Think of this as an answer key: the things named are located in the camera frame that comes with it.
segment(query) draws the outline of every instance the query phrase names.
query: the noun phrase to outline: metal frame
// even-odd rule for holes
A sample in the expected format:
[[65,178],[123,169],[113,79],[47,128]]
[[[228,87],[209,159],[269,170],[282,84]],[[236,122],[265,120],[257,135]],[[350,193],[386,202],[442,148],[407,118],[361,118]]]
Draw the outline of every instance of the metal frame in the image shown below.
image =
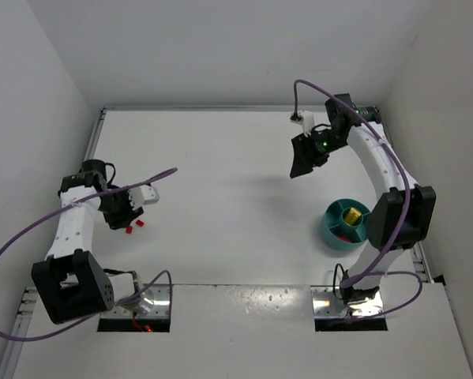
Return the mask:
[[85,151],[84,160],[92,159],[94,152],[96,152],[97,142],[99,141],[99,136],[101,135],[101,129],[103,128],[104,117],[107,114],[107,109],[103,108],[92,127],[91,137],[88,140],[87,150]]
[[[301,108],[308,108],[312,111],[325,111],[323,105],[303,105]],[[243,111],[243,112],[284,112],[292,111],[290,105],[193,105],[193,106],[178,106],[178,105],[124,105],[124,106],[107,106],[105,111]]]
[[[38,299],[38,291],[34,287],[26,287],[22,295],[21,304],[17,311],[17,318],[11,332],[12,336],[25,337],[31,323],[32,311]],[[0,365],[0,379],[12,379],[18,359],[21,355],[23,342],[8,341],[5,354]]]
[[431,274],[430,266],[429,263],[427,262],[427,256],[426,256],[426,251],[424,250],[424,245],[422,242],[417,243],[414,247],[413,250],[415,253],[418,255],[418,259],[422,260],[422,266],[425,269],[425,275],[426,275],[426,282],[428,283],[434,283],[434,278],[433,275]]

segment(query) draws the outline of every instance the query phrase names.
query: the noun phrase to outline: cable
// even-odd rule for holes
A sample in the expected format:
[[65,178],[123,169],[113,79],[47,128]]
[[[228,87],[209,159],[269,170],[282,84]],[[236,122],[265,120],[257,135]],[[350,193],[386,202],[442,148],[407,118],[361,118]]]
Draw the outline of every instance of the cable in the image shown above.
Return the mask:
[[[0,249],[0,257],[1,255],[4,254],[4,252],[16,241],[18,240],[20,237],[22,237],[23,235],[27,234],[31,229],[34,229],[35,227],[37,227],[38,225],[40,225],[41,223],[44,223],[45,221],[51,219],[52,217],[55,217],[65,211],[67,211],[68,209],[71,209],[72,207],[76,206],[77,204],[80,204],[80,203],[83,203],[85,201],[88,201],[88,200],[91,200],[93,199],[94,197],[103,197],[103,196],[107,196],[107,195],[111,195],[113,193],[119,193],[119,192],[123,192],[123,191],[127,191],[127,190],[131,190],[132,188],[137,188],[139,186],[146,186],[150,183],[153,183],[153,182],[156,182],[162,178],[166,178],[167,176],[171,175],[171,174],[174,174],[176,171],[178,170],[178,168],[174,167],[174,168],[170,168],[169,170],[165,170],[163,172],[161,172],[160,174],[157,174],[155,176],[152,176],[151,178],[147,179],[147,180],[144,180],[143,182],[138,182],[138,183],[134,183],[134,184],[131,184],[129,186],[123,186],[121,188],[117,188],[117,189],[107,189],[107,190],[104,190],[102,192],[98,192],[98,193],[93,193],[91,195],[88,195],[86,197],[83,197],[81,198],[80,200],[77,200],[77,201],[74,201],[73,203],[70,203],[68,204],[67,206],[65,207],[62,207],[60,209],[57,209],[55,211],[53,211],[52,213],[49,213],[48,215],[46,216],[43,216],[42,218],[40,218],[39,220],[35,221],[34,223],[32,223],[31,225],[29,225],[28,227],[24,228],[22,231],[19,231],[16,235],[14,235],[7,243],[5,243],[5,245],[3,245],[3,247]],[[150,282],[149,284],[147,284],[147,286],[152,286],[153,283],[155,282],[155,280],[159,279],[159,277],[161,275],[164,274],[164,272],[166,272],[166,270],[163,270],[158,276],[156,276],[156,278]],[[170,280],[170,288],[172,288],[172,284],[171,284],[171,274],[169,272],[167,272],[168,274],[168,277],[169,277],[169,280]],[[17,341],[17,342],[32,342],[32,341],[40,341],[40,340],[46,340],[48,338],[51,338],[53,336],[57,336],[63,332],[66,332],[72,328],[74,328],[75,326],[81,324],[82,322],[84,321],[87,321],[89,318],[91,318],[92,316],[90,317],[85,317],[85,318],[82,318],[81,320],[78,320],[78,321],[75,321],[73,322],[72,324],[66,326],[65,328],[62,328],[62,329],[59,329],[55,332],[52,332],[52,333],[48,333],[48,334],[45,334],[45,335],[42,335],[42,336],[36,336],[36,337],[16,337],[16,336],[11,336],[10,334],[7,334],[7,333],[4,333],[0,330],[0,337],[1,338],[4,338],[5,340],[10,340],[10,341]]]
[[146,290],[148,290],[162,275],[166,274],[167,275],[167,280],[168,280],[168,283],[169,283],[169,290],[170,290],[170,305],[168,307],[168,320],[169,322],[171,323],[171,306],[173,305],[173,281],[171,280],[171,273],[168,271],[168,270],[163,270],[161,271],[159,274],[157,274],[157,276],[152,279],[152,281],[150,281],[149,283],[145,284],[143,286],[143,288],[141,288],[136,294],[134,295],[131,295],[127,298],[121,298],[120,300],[118,300],[118,302],[115,304],[116,306],[122,306],[124,304],[127,304],[129,302],[134,302],[136,300],[138,300],[138,298],[140,297],[140,295],[142,293],[144,293]]
[[326,128],[330,128],[331,126],[329,124],[318,124],[318,125],[315,125],[312,130],[316,130],[317,128],[320,128],[321,126],[324,126]]
[[121,274],[132,274],[133,273],[131,271],[120,271],[120,270],[114,270],[114,269],[111,269],[111,268],[103,268],[103,271],[106,274],[110,274],[110,275],[121,275]]
[[111,179],[107,182],[110,185],[111,183],[113,183],[113,179],[115,179],[117,169],[115,168],[115,165],[113,163],[105,163],[104,166],[110,166],[111,168],[113,168],[113,175],[111,176]]
[[[370,274],[368,274],[368,276],[381,276],[381,275],[384,275],[383,272],[371,272]],[[380,316],[384,316],[386,314],[390,314],[392,312],[396,312],[397,310],[401,310],[403,309],[405,306],[409,306],[410,304],[412,304],[415,300],[417,300],[417,298],[420,296],[420,294],[422,293],[422,289],[424,288],[424,284],[422,283],[422,279],[420,279],[420,276],[418,276],[416,273],[414,272],[410,272],[410,271],[390,271],[390,272],[387,272],[387,275],[391,276],[391,275],[409,275],[409,276],[414,276],[417,281],[419,282],[419,289],[417,290],[417,292],[415,292],[415,295],[413,295],[410,299],[408,299],[406,302],[404,302],[403,304],[400,304],[398,306],[395,306],[394,308],[391,308],[390,310],[385,310],[384,312],[381,312],[381,313],[376,313],[376,314],[372,314],[371,316],[365,316],[365,317],[347,317],[348,316],[348,313],[347,313],[347,316],[345,316],[344,318],[340,318],[340,319],[337,319],[337,320],[334,320],[333,322],[335,323],[338,323],[338,322],[352,322],[352,321],[364,321],[364,320],[370,320],[372,318],[376,318],[376,317],[380,317]]]
[[[303,79],[298,79],[294,82],[294,114],[298,113],[298,84],[304,84],[307,85],[320,93],[326,95],[328,98],[336,101],[339,105],[342,107],[347,108],[347,110],[352,113],[354,117],[356,117],[362,124],[364,124],[370,132],[373,134],[373,136],[379,141],[381,140],[380,134],[377,133],[377,131],[370,125],[368,121],[364,119],[359,113],[357,113],[354,109],[349,104],[346,104],[344,101],[341,101],[337,97],[335,97],[333,94],[327,92],[323,88],[319,87],[318,85],[311,83],[309,81],[304,81]],[[380,254],[374,259],[373,262],[370,263],[370,265],[361,272],[358,275],[351,276],[345,280],[342,280],[340,283],[341,288],[347,288],[351,287],[354,284],[360,282],[362,279],[364,279],[365,276],[368,276],[371,271],[377,267],[378,263],[382,260],[382,258],[388,253],[392,247],[392,244],[394,241],[396,241],[396,238],[398,234],[400,233],[401,227],[404,224],[404,221],[406,219],[406,216],[408,214],[408,209],[410,208],[410,199],[411,199],[411,191],[410,191],[410,183],[408,182],[404,167],[401,165],[400,161],[397,159],[396,155],[392,152],[390,147],[386,144],[382,144],[381,146],[384,151],[387,153],[389,158],[394,162],[396,165],[397,170],[400,172],[401,178],[403,178],[403,183],[404,183],[404,205],[403,205],[403,210],[401,211],[400,218],[397,221],[396,227],[394,228],[394,231],[392,231],[391,236],[387,243],[385,244],[384,248],[381,250]]]
[[143,332],[143,328],[136,322],[136,314],[133,313],[133,326],[140,332]]
[[336,266],[334,266],[334,276],[332,277],[332,293],[334,294],[334,297],[338,300],[343,300],[343,298],[339,298],[336,295],[336,278],[338,277],[338,268],[341,268],[342,278],[343,275],[345,275],[345,269],[343,268],[341,263],[336,263]]

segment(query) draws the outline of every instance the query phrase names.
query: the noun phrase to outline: black bracket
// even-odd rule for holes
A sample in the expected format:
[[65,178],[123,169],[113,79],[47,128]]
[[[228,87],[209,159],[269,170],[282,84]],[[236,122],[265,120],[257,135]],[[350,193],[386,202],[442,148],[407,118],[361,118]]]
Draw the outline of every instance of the black bracket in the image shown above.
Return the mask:
[[[356,107],[348,93],[335,95],[335,97],[350,105],[366,121],[381,123],[380,111],[376,107]],[[347,146],[347,138],[351,128],[361,125],[357,117],[335,100],[326,101],[325,109],[331,123],[330,128],[320,132],[313,129],[308,137],[301,133],[292,139],[294,161],[292,162],[291,178],[309,174],[314,167],[320,167],[327,163],[331,152]],[[291,120],[301,121],[301,116],[293,114]]]
[[[343,273],[343,280],[348,279],[348,271]],[[374,298],[377,292],[379,292],[380,287],[370,288],[369,290],[356,290],[354,287],[340,288],[341,298],[343,299],[344,304],[354,303],[354,302],[364,302],[368,298]]]
[[[416,186],[411,189],[410,208],[390,250],[410,249],[427,236],[435,202],[436,193],[433,187]],[[404,191],[392,188],[381,195],[366,221],[368,240],[376,249],[382,250],[389,240],[400,218],[403,205]]]
[[[74,275],[77,283],[62,283],[68,275]],[[31,277],[55,324],[105,312],[114,306],[111,282],[88,251],[78,249],[66,257],[48,257],[32,266]]]
[[[85,160],[81,164],[80,172],[62,179],[59,194],[78,186],[94,187],[97,192],[117,189],[117,186],[107,182],[106,166],[108,164],[99,159]],[[112,230],[128,227],[137,217],[143,214],[142,207],[133,209],[129,191],[102,196],[99,210],[103,213],[104,220]]]

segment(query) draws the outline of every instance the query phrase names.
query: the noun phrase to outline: red wire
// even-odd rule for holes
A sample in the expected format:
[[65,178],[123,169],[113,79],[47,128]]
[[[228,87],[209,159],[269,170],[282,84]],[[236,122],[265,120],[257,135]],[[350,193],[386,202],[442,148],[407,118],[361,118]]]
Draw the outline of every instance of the red wire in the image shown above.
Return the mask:
[[133,314],[133,325],[134,325],[140,332],[144,332],[143,328],[136,322],[136,314]]

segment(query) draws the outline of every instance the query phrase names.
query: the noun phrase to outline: metal base plate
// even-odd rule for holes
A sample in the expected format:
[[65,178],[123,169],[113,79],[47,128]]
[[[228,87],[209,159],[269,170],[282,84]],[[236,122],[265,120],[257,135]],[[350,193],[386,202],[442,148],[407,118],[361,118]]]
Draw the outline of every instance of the metal base plate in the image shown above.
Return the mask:
[[[170,290],[167,285],[155,285],[147,292],[152,296],[147,299],[148,313],[137,314],[135,321],[140,326],[149,326],[153,332],[170,331]],[[102,313],[99,318],[98,332],[141,332],[133,323],[133,313],[121,306]]]
[[387,330],[385,316],[358,320],[384,311],[380,291],[365,302],[347,305],[334,296],[331,287],[311,287],[311,294],[317,332]]

